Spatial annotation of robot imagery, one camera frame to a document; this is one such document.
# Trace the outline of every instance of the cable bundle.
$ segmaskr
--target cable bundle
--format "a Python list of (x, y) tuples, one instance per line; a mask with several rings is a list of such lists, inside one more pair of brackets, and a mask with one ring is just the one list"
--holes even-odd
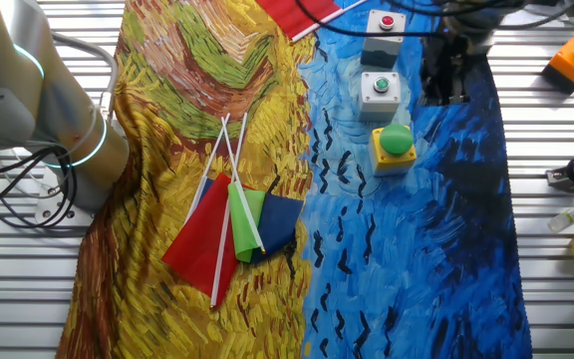
[[(14, 208), (6, 201), (6, 195), (19, 183), (20, 180), (23, 179), (39, 162), (44, 160), (46, 157), (54, 155), (59, 162), (59, 166), (61, 171), (64, 174), (64, 180), (60, 183), (60, 188), (56, 189), (54, 193), (49, 194), (50, 196), (55, 196), (59, 194), (59, 191), (63, 194), (64, 200), (61, 200), (59, 203), (59, 207), (57, 211), (52, 214), (49, 218), (42, 222), (34, 223), (29, 221), (28, 219), (24, 218), (21, 214), (17, 213)], [(16, 176), (14, 179), (10, 179), (8, 177), (8, 172), (18, 169), (23, 165), (28, 164), (21, 173)], [(77, 174), (75, 168), (71, 166), (71, 159), (70, 154), (67, 150), (59, 147), (59, 146), (52, 146), (49, 148), (41, 149), (38, 152), (34, 153), (32, 156), (28, 157), (25, 160), (21, 160), (18, 163), (8, 166), (8, 167), (1, 167), (0, 166), (0, 175), (3, 174), (10, 180), (10, 184), (8, 184), (3, 190), (0, 190), (0, 202), (12, 213), (21, 223), (11, 221), (4, 214), (0, 212), (0, 220), (5, 222), (6, 224), (13, 226), (15, 228), (23, 228), (23, 229), (36, 229), (36, 228), (44, 228), (50, 229), (54, 228), (57, 224), (66, 218), (68, 213), (71, 211), (75, 197), (77, 195)]]

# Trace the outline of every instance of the blue painted fabric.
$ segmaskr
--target blue painted fabric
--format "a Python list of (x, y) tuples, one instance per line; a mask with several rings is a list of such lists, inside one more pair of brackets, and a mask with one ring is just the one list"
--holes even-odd
[[(367, 5), (333, 25), (364, 31), (369, 10), (391, 10)], [(435, 27), (407, 15), (407, 31)], [(403, 103), (393, 123), (411, 127), (418, 160), (405, 176), (374, 178), (369, 134), (383, 124), (357, 122), (357, 99), (362, 72), (385, 70), (360, 64), (363, 41), (320, 30), (315, 59), (300, 68), (314, 169), (301, 216), (309, 236), (303, 256), (313, 266), (303, 354), (531, 357), (506, 142), (488, 65), (466, 79), (469, 104), (423, 108), (422, 45), (406, 38), (395, 67)]]

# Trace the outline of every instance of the red button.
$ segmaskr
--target red button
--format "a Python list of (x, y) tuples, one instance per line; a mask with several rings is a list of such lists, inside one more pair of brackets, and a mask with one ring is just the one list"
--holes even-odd
[(382, 20), (383, 25), (394, 25), (394, 18), (391, 16), (383, 16)]
[(380, 19), (380, 28), (385, 31), (391, 31), (394, 29), (394, 18), (391, 16), (383, 16)]

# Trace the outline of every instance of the green flag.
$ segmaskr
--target green flag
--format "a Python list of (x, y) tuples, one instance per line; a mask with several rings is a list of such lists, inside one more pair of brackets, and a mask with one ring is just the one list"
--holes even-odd
[[(234, 235), (234, 248), (236, 258), (242, 262), (249, 263), (251, 254), (255, 248), (258, 248), (260, 237), (258, 236), (258, 223), (260, 222), (260, 213), (263, 210), (265, 192), (262, 190), (245, 189), (244, 195), (240, 195), (242, 186), (240, 182), (231, 183), (227, 190), (229, 191), (229, 207), (231, 212), (231, 228)], [(254, 221), (252, 228), (251, 222), (245, 213), (243, 198), (247, 202), (250, 214)]]

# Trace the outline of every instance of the white flag stick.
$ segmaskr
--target white flag stick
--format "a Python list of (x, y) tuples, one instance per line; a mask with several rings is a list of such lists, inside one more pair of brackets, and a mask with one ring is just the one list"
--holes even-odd
[[(229, 151), (229, 155), (233, 158), (234, 154), (231, 150), (231, 144), (229, 143), (229, 135), (227, 131), (225, 131), (225, 143), (227, 144), (227, 150)], [(232, 169), (232, 177), (236, 178), (234, 185), (236, 186), (236, 194), (240, 198), (240, 201), (243, 205), (243, 211), (245, 212), (245, 218), (251, 227), (252, 234), (254, 235), (254, 240), (256, 241), (256, 245), (260, 247), (260, 250), (263, 254), (266, 253), (265, 246), (263, 245), (262, 240), (260, 240), (260, 234), (258, 233), (258, 228), (256, 227), (256, 223), (254, 222), (254, 217), (251, 215), (251, 209), (249, 209), (249, 203), (247, 203), (247, 198), (245, 197), (245, 192), (243, 191), (243, 186), (240, 184), (240, 177), (238, 176), (238, 170), (236, 167)]]
[[(225, 123), (229, 122), (229, 116), (230, 115), (227, 114), (227, 118), (225, 118)], [(209, 173), (209, 169), (211, 168), (211, 164), (214, 161), (214, 158), (216, 157), (216, 150), (218, 150), (218, 146), (220, 145), (220, 140), (223, 138), (224, 133), (225, 133), (225, 129), (221, 128), (220, 133), (218, 134), (218, 139), (216, 140), (216, 143), (214, 144), (214, 148), (211, 150), (211, 155), (209, 156), (209, 161), (207, 162), (207, 167), (205, 167), (205, 171), (203, 172), (203, 176), (200, 178), (200, 182), (198, 183), (198, 188), (196, 189), (196, 193), (194, 194), (194, 199), (191, 201), (191, 205), (189, 206), (189, 212), (187, 213), (187, 216), (185, 217), (185, 223), (183, 225), (187, 224), (187, 221), (189, 220), (191, 215), (194, 213), (194, 211), (198, 207), (198, 203), (200, 202), (200, 196), (203, 194), (203, 190), (205, 189), (205, 183), (207, 182), (207, 174)]]
[[(243, 127), (240, 129), (240, 137), (238, 138), (238, 146), (236, 148), (236, 158), (232, 160), (232, 166), (238, 167), (238, 161), (240, 161), (240, 150), (243, 145), (243, 136), (245, 135), (245, 125), (247, 124), (247, 113), (243, 118)], [(227, 128), (223, 126), (220, 130), (221, 133), (227, 131)], [(216, 299), (218, 298), (218, 286), (220, 285), (220, 273), (223, 267), (223, 255), (225, 253), (225, 241), (227, 240), (227, 227), (229, 226), (229, 199), (225, 205), (225, 215), (223, 217), (223, 227), (220, 229), (220, 242), (218, 243), (218, 258), (216, 259), (216, 271), (214, 272), (214, 281), (211, 286), (211, 298), (209, 306), (214, 308), (216, 306)]]

